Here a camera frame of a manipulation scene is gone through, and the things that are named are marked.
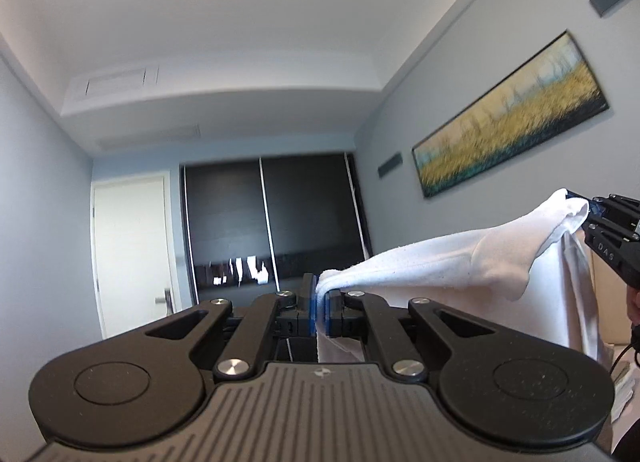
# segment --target black cable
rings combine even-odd
[[[616,365],[618,364],[619,360],[622,359],[622,356],[625,355],[629,350],[631,349],[631,345],[627,345],[625,347],[624,350],[622,350],[622,352],[620,352],[620,355],[616,358],[615,361],[613,361],[613,364],[611,365],[611,369],[609,370],[609,375],[611,375],[613,373],[614,368],[616,368]],[[640,368],[640,364],[638,364],[638,351],[636,350],[636,365],[638,365],[638,367]]]

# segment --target door handle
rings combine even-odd
[[[166,314],[168,316],[173,314],[174,313],[174,304],[171,301],[171,289],[170,288],[165,288],[164,289],[164,297],[157,297],[156,298],[156,304],[157,305],[161,305],[163,303],[166,305]]]

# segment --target door frame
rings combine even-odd
[[[180,289],[178,286],[178,269],[175,262],[174,248],[174,228],[172,226],[171,217],[171,174],[169,171],[157,171],[153,173],[125,175],[121,177],[110,178],[107,180],[96,180],[91,182],[91,195],[89,202],[89,217],[91,218],[90,239],[91,239],[91,265],[92,277],[94,279],[95,304],[98,309],[98,319],[100,320],[100,332],[102,339],[106,339],[106,327],[104,324],[104,316],[102,315],[102,303],[100,302],[100,291],[98,290],[97,265],[95,259],[95,218],[94,218],[94,198],[95,188],[100,186],[109,186],[117,184],[135,183],[143,180],[152,180],[162,178],[164,185],[164,229],[166,233],[167,258],[169,260],[169,272],[171,277],[171,299],[174,305],[174,311],[180,312],[184,306],[180,299]]]

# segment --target white cloth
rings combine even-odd
[[[634,388],[636,387],[636,378],[634,371],[629,371],[616,381],[616,396],[611,408],[611,421],[614,422],[620,418],[622,411],[625,409],[626,403],[634,396]]]
[[[357,341],[324,335],[322,316],[327,291],[360,288],[398,307],[428,297],[607,365],[588,260],[574,235],[587,213],[585,200],[566,199],[566,190],[559,190],[513,222],[428,239],[323,272],[316,289],[319,361],[362,360]]]

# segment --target ceiling vent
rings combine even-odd
[[[200,128],[197,125],[180,126],[163,129],[160,131],[148,131],[134,133],[122,137],[106,137],[97,140],[96,143],[104,152],[121,151],[127,148],[152,146],[168,142],[183,142],[200,137]]]
[[[82,84],[80,97],[96,97],[130,92],[158,82],[158,66],[144,66],[116,74],[90,77]]]

